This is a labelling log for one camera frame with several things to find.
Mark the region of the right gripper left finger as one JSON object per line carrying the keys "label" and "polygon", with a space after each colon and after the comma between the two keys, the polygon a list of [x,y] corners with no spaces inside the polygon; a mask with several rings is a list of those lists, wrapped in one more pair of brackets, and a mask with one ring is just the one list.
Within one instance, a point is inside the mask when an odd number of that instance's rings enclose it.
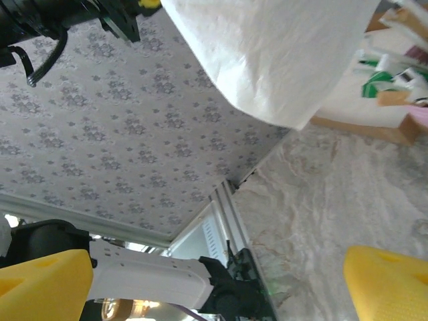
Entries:
{"label": "right gripper left finger", "polygon": [[1,319],[79,320],[93,280],[86,250],[73,249],[1,269]]}

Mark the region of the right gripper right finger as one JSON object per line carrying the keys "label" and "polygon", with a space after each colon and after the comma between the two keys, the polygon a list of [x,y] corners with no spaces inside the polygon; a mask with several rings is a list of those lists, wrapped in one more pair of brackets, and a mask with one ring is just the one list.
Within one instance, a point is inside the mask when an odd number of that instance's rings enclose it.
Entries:
{"label": "right gripper right finger", "polygon": [[368,246],[349,247],[346,285],[359,320],[426,320],[427,262]]}

